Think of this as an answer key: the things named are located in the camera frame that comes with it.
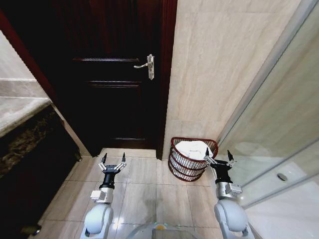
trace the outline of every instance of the laundry basket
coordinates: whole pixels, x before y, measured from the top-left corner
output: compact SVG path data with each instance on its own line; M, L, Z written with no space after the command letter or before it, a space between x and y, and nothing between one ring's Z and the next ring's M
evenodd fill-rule
M205 160L188 158L181 154L175 147L175 145L181 141L194 140L200 140L206 143L213 153L213 158L216 157L218 152L217 143L212 139L173 137L170 141L168 167L176 178L187 182L199 179L208 167L208 163Z

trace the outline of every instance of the wall tile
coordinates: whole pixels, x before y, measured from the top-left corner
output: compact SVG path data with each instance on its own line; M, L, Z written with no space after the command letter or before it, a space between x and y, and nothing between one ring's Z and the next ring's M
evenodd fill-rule
M0 78L34 79L2 31L0 31L0 56Z
M178 1L163 159L173 136L219 136L299 3Z
M36 80L19 81L2 79L0 79L0 96L48 97Z

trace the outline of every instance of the glass shower door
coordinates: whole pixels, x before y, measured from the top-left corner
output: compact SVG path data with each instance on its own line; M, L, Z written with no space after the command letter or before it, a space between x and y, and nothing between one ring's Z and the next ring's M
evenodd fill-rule
M228 149L237 160L229 171L230 177L243 187L240 203L253 215L260 213L261 208L256 207L266 202L272 202L277 208L274 199L279 192L297 190L319 174L319 4L221 142L216 159L227 160ZM317 227L309 226L314 225L313 222L319 225L319 216L307 208L310 195L319 199L317 183L315 180L300 191L299 197L286 201L290 205L287 208L295 208L302 220L298 221L294 214L299 225L291 229L296 230L295 233L276 238L301 238L294 237L301 231L307 232L305 239L319 238ZM311 206L318 212L319 200ZM264 212L263 218L274 228L272 217L281 217L282 225L288 218L280 213L267 215ZM258 231L259 226L251 223Z

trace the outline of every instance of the dark wooden door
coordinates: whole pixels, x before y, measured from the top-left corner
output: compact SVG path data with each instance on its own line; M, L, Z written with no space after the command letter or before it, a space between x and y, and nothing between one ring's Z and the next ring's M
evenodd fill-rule
M2 10L93 155L102 147L156 148L160 0L11 0ZM133 67L149 54L152 81L147 67Z

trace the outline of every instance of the marble countertop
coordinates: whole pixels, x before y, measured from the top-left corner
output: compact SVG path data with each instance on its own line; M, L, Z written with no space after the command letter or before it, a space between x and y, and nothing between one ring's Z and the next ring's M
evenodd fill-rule
M0 97L0 137L51 104L48 98Z

